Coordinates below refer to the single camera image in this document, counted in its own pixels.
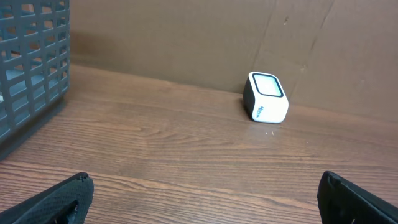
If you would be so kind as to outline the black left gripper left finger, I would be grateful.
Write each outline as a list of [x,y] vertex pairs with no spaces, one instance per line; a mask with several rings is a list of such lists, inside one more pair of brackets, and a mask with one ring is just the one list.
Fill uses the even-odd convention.
[[94,183],[79,172],[1,212],[2,224],[83,224],[93,201]]

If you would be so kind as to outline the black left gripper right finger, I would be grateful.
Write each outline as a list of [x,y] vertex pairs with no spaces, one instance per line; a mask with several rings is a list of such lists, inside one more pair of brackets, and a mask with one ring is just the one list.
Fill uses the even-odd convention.
[[323,224],[397,224],[397,207],[331,171],[321,177],[317,200]]

